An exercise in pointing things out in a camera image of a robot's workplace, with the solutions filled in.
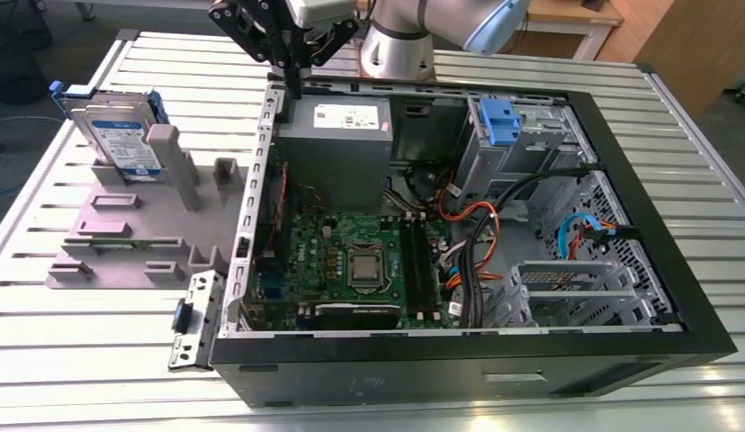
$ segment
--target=expansion slot bracket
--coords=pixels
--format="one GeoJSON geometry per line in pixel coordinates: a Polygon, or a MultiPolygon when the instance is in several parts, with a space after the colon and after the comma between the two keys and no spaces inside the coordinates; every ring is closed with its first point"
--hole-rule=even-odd
{"type": "Polygon", "coordinates": [[[186,297],[178,302],[174,314],[170,372],[213,370],[210,353],[225,286],[226,279],[214,270],[192,277],[186,297]]]}

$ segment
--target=ram slot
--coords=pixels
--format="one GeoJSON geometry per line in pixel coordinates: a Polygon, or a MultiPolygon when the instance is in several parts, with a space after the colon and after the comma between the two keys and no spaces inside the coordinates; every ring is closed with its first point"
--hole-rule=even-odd
{"type": "Polygon", "coordinates": [[[426,234],[426,223],[416,220],[413,224],[413,244],[414,244],[414,265],[418,274],[418,291],[421,299],[420,311],[432,317],[432,313],[437,311],[437,292],[434,290],[432,268],[432,250],[429,247],[429,238],[426,234]]]}
{"type": "Polygon", "coordinates": [[[402,272],[405,275],[405,290],[408,294],[408,315],[414,317],[421,311],[421,284],[416,262],[416,243],[410,220],[400,222],[400,244],[402,247],[402,272]]]}

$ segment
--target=cpu socket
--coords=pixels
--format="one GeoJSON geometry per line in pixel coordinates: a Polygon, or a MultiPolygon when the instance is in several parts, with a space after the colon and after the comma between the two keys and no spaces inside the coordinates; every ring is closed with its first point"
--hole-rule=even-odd
{"type": "Polygon", "coordinates": [[[386,268],[384,246],[354,244],[348,248],[349,287],[361,294],[372,294],[384,289],[386,268]]]}

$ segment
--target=gray floor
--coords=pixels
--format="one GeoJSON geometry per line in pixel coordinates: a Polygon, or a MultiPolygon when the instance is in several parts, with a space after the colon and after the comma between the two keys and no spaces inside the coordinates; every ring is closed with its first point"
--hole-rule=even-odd
{"type": "MultiPolygon", "coordinates": [[[[204,11],[99,5],[95,21],[83,22],[73,4],[50,1],[47,6],[45,19],[55,43],[35,56],[47,78],[66,83],[90,80],[119,29],[221,34],[204,11]]],[[[47,99],[21,107],[0,104],[0,119],[19,115],[63,118],[47,99]]],[[[745,184],[745,108],[724,95],[698,123],[745,184]]],[[[53,121],[0,123],[0,142],[6,149],[0,154],[0,191],[25,182],[57,130],[58,124],[53,121]]],[[[0,195],[0,220],[17,193],[18,190],[0,195]]]]}

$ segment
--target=aluminum table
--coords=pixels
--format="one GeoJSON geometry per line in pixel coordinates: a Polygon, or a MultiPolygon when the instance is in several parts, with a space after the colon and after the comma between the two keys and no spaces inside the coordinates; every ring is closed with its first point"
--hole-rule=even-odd
{"type": "MultiPolygon", "coordinates": [[[[357,76],[357,65],[345,49],[320,73],[357,76]]],[[[155,86],[197,163],[246,165],[268,71],[228,38],[143,32],[114,43],[90,83],[155,86]]],[[[166,372],[180,291],[43,286],[94,182],[67,121],[0,225],[0,428],[745,430],[745,189],[664,83],[633,65],[450,51],[437,76],[594,95],[738,353],[596,399],[250,409],[217,373],[166,372]]]]}

